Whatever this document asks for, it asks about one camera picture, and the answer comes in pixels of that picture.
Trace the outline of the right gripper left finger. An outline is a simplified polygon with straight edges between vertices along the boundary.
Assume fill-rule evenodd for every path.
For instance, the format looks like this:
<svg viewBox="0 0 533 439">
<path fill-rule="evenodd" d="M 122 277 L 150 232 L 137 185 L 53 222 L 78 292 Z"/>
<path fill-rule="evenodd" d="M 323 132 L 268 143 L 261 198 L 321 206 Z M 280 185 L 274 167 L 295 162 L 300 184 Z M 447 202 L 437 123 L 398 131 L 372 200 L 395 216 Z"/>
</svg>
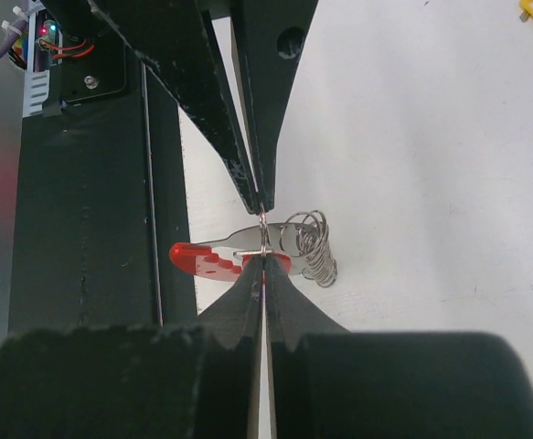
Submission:
<svg viewBox="0 0 533 439">
<path fill-rule="evenodd" d="M 0 347 L 0 438 L 254 438 L 261 258 L 183 327 L 37 329 Z"/>
</svg>

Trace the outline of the red-handled metal keyring organizer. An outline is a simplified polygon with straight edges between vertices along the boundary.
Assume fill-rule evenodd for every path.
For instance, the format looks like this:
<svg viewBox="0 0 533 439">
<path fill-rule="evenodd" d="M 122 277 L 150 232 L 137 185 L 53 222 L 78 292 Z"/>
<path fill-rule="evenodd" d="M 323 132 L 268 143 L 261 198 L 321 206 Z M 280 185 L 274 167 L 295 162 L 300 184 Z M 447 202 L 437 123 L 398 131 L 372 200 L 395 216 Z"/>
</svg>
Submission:
<svg viewBox="0 0 533 439">
<path fill-rule="evenodd" d="M 300 211 L 283 222 L 237 230 L 228 237 L 198 243 L 177 242 L 170 262 L 184 273 L 219 282 L 234 282 L 254 257 L 272 255 L 289 275 L 301 275 L 327 288 L 337 278 L 336 259 L 323 211 Z"/>
</svg>

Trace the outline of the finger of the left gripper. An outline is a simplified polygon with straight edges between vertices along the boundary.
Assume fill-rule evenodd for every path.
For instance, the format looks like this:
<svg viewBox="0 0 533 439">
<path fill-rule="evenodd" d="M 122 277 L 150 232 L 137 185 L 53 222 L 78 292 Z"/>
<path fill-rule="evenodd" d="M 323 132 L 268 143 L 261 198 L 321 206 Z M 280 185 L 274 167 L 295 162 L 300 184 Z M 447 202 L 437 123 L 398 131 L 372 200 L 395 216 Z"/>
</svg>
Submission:
<svg viewBox="0 0 533 439">
<path fill-rule="evenodd" d="M 259 207 L 274 207 L 277 145 L 308 31 L 311 0 L 234 1 L 232 48 Z"/>
<path fill-rule="evenodd" d="M 112 30 L 144 63 L 219 155 L 246 210 L 261 206 L 209 13 L 196 1 L 47 1 L 61 30 Z"/>
</svg>

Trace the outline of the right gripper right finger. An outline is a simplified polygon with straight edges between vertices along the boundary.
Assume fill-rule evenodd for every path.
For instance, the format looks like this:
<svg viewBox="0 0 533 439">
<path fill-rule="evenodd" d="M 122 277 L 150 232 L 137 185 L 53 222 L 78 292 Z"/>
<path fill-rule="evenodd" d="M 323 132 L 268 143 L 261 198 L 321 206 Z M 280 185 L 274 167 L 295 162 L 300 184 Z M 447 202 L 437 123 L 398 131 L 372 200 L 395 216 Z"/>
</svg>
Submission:
<svg viewBox="0 0 533 439">
<path fill-rule="evenodd" d="M 517 353 L 483 332 L 350 332 L 264 264 L 280 438 L 533 438 Z"/>
</svg>

